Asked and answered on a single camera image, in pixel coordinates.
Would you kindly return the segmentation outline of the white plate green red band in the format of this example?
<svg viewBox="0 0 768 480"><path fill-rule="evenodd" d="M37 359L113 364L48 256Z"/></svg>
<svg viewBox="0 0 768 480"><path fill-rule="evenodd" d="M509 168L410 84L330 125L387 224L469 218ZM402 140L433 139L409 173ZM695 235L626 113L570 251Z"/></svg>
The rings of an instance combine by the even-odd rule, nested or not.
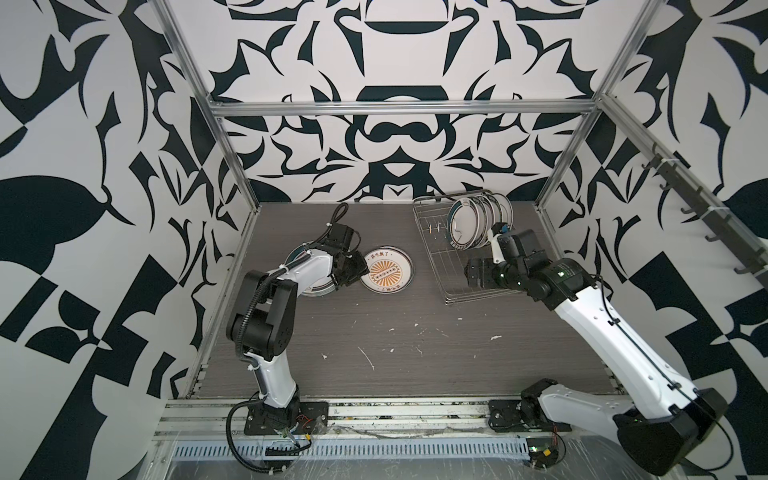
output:
<svg viewBox="0 0 768 480"><path fill-rule="evenodd" d="M332 278L334 256L330 253L302 244L288 255L284 264L289 267L287 278L303 287L303 296L321 297L336 290Z"/></svg>

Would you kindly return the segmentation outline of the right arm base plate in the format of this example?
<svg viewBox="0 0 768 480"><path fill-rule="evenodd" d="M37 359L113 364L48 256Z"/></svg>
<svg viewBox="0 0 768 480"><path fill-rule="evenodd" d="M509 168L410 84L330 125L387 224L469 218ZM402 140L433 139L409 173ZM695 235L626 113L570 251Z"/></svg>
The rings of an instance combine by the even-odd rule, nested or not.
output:
<svg viewBox="0 0 768 480"><path fill-rule="evenodd" d="M567 423L551 421L535 400L494 399L488 402L488 426L497 433L571 432Z"/></svg>

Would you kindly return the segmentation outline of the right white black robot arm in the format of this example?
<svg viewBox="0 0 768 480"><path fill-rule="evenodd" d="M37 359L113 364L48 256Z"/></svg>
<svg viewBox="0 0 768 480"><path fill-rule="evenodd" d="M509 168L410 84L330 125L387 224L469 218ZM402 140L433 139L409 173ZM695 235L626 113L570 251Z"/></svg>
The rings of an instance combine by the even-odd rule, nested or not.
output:
<svg viewBox="0 0 768 480"><path fill-rule="evenodd" d="M670 366L611 305L602 278L570 258L552 260L532 230L503 223L487 233L492 255L471 259L467 282L525 293L573 328L614 374L621 395L596 395L544 378L514 408L494 407L489 425L508 431L568 424L622 447L636 465L663 476L699 446L728 408L713 388L699 389Z"/></svg>

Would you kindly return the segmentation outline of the wire dish rack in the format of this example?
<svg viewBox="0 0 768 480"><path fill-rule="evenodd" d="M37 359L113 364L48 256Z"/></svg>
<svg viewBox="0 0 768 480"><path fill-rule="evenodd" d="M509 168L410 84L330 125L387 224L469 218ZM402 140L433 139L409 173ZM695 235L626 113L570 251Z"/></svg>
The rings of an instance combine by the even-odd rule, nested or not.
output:
<svg viewBox="0 0 768 480"><path fill-rule="evenodd" d="M451 208L456 202L474 199L480 195L489 199L493 193L489 190L477 190L422 196L414 199L412 203L416 225L446 305L457 305L513 294L509 290L484 290L467 283L465 267L471 259L491 258L490 245L463 250L451 244L451 221L449 220Z"/></svg>

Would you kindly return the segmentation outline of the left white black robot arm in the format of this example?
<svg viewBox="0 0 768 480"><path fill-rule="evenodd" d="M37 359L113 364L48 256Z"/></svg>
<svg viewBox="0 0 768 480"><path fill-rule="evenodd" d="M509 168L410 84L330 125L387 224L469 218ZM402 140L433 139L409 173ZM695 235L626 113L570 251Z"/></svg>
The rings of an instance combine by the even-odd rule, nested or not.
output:
<svg viewBox="0 0 768 480"><path fill-rule="evenodd" d="M277 268L244 277L226 337L256 378L254 408L278 424L293 425L300 412L299 387L287 358L298 298L317 283L337 291L366 275L360 241L353 228L328 224L320 238L297 247Z"/></svg>

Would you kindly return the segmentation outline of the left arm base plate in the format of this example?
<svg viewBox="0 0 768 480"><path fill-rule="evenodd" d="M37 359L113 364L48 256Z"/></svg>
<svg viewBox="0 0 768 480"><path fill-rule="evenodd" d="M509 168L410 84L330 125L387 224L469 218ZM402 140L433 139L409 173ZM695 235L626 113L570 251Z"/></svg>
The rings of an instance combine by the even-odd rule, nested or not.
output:
<svg viewBox="0 0 768 480"><path fill-rule="evenodd" d="M249 406L244 426L247 436L265 436L285 429L299 435L310 434L323 426L329 416L327 402L293 400L285 408L275 408L259 402Z"/></svg>

